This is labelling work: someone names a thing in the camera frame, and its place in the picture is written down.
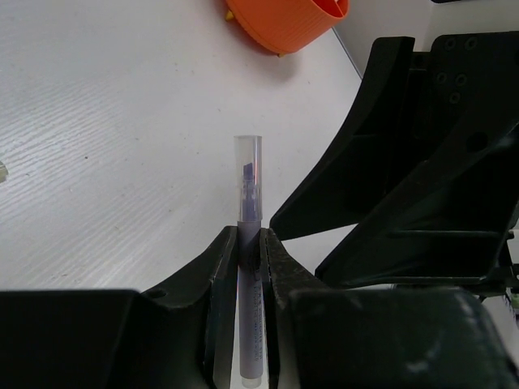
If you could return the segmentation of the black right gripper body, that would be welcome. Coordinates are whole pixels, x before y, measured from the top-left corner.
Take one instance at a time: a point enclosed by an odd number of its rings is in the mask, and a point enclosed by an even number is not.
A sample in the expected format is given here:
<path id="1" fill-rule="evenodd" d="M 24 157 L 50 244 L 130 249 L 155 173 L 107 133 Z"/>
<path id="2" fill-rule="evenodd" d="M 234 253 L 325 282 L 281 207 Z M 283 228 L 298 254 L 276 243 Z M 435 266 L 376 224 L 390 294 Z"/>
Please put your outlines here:
<path id="1" fill-rule="evenodd" d="M 284 241 L 348 226 L 317 267 L 325 284 L 518 286 L 518 37 L 407 36 L 371 47 L 354 103 L 272 217 Z"/>

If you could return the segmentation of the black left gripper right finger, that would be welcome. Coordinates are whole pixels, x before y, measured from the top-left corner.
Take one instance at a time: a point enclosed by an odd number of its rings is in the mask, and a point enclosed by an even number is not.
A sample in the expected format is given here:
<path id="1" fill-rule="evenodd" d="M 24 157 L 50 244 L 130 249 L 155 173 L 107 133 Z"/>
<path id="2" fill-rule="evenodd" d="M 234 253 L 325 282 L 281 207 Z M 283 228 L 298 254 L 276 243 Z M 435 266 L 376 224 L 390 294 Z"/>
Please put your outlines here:
<path id="1" fill-rule="evenodd" d="M 515 388 L 490 314 L 461 289 L 328 287 L 259 239 L 271 388 Z"/>

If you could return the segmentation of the grey purple pen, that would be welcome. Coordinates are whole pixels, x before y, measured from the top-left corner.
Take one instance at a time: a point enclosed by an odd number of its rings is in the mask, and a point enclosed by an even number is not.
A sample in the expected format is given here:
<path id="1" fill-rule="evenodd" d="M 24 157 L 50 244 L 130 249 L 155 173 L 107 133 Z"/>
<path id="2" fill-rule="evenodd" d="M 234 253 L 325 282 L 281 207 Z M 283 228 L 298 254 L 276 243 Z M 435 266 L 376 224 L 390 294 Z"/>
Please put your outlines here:
<path id="1" fill-rule="evenodd" d="M 239 373 L 245 388 L 258 388 L 264 374 L 263 289 L 260 230 L 263 219 L 262 138 L 234 138 L 238 188 Z"/>

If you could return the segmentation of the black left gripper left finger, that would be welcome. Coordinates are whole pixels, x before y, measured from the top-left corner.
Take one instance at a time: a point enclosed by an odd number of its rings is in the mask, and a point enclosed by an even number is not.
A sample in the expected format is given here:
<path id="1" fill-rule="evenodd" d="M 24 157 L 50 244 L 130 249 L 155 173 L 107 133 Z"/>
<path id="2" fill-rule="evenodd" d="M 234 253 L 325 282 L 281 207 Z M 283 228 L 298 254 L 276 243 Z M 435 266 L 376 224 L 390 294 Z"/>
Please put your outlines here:
<path id="1" fill-rule="evenodd" d="M 145 292 L 5 291 L 4 388 L 227 388 L 238 261 L 227 226 Z"/>

